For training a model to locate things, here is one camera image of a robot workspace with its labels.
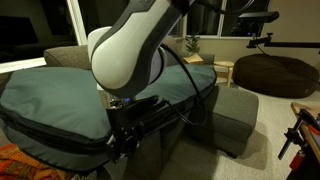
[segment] gray cushion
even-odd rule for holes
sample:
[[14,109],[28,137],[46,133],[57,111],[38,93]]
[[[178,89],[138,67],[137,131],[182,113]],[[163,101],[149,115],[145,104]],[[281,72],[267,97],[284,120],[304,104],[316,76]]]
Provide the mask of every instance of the gray cushion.
[[44,59],[49,67],[91,69],[86,45],[47,49],[44,51]]
[[[187,126],[187,132],[229,153],[242,154],[256,126],[258,97],[247,91],[216,86],[205,103],[207,124],[203,127]],[[198,116],[192,111],[190,119]]]

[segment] window frame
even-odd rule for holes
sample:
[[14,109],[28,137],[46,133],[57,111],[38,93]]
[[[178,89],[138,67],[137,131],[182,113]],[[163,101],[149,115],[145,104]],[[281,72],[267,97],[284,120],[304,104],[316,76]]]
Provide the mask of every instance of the window frame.
[[[221,5],[221,9],[225,10],[227,7],[227,1],[228,0],[222,0],[222,5]],[[269,0],[269,3],[267,5],[267,9],[269,9],[270,4],[272,3],[273,0]],[[222,34],[222,28],[223,28],[223,23],[224,23],[224,14],[220,15],[220,19],[219,19],[219,26],[218,26],[218,33],[217,35],[199,35],[201,39],[225,39],[225,40],[250,40],[252,39],[252,37],[235,37],[235,36],[221,36]],[[189,34],[187,34],[187,24],[188,24],[188,14],[186,14],[183,17],[183,30],[182,30],[182,37],[185,37]],[[264,34],[264,27],[261,30],[261,35]]]
[[[84,25],[80,13],[78,0],[66,0],[70,12],[72,25],[76,34],[78,45],[87,44],[87,37],[84,32]],[[44,57],[21,59],[13,62],[0,63],[0,74],[17,71],[21,69],[45,66],[46,62]]]

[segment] gray ottoman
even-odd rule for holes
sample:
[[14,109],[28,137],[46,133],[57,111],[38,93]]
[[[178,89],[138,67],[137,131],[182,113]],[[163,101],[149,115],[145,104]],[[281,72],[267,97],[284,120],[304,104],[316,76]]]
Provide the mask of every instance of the gray ottoman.
[[[195,140],[214,145],[236,158],[247,145],[257,121],[258,97],[247,91],[216,86],[205,99],[208,122],[202,127],[187,126],[186,132]],[[199,112],[191,112],[194,120]]]

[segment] gray couch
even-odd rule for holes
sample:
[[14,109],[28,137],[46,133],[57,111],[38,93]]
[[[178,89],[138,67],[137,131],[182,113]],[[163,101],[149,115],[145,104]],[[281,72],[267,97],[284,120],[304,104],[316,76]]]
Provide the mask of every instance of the gray couch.
[[[181,58],[177,43],[174,38],[168,36],[164,43],[175,51]],[[213,64],[214,55],[201,55],[205,64]],[[177,64],[171,54],[167,52],[168,66]],[[44,58],[49,67],[74,67],[91,69],[88,59],[87,46],[69,46],[47,49]],[[146,138],[133,157],[128,159],[124,179],[157,179],[162,169],[169,160],[175,145],[182,135],[184,124],[178,122],[162,129],[161,131]]]
[[[174,38],[168,36],[163,41],[181,58]],[[199,54],[204,64],[213,67],[213,54]],[[48,66],[65,66],[90,69],[86,46],[73,46],[48,49],[44,52]],[[177,64],[167,52],[168,66]],[[204,127],[187,126],[187,133],[214,145],[232,157],[241,155],[247,141],[254,131],[257,118],[258,98],[246,91],[217,86],[205,100],[208,122]],[[197,112],[191,112],[191,120],[198,118]],[[182,132],[184,124],[178,122],[145,139],[142,146],[128,159],[125,179],[157,179],[169,160]]]

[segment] wooden stool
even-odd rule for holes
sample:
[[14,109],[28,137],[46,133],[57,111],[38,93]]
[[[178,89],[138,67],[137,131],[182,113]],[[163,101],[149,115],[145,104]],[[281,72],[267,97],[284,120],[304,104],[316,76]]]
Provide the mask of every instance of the wooden stool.
[[214,65],[228,68],[227,87],[230,87],[234,63],[231,61],[217,61],[217,62],[214,62]]

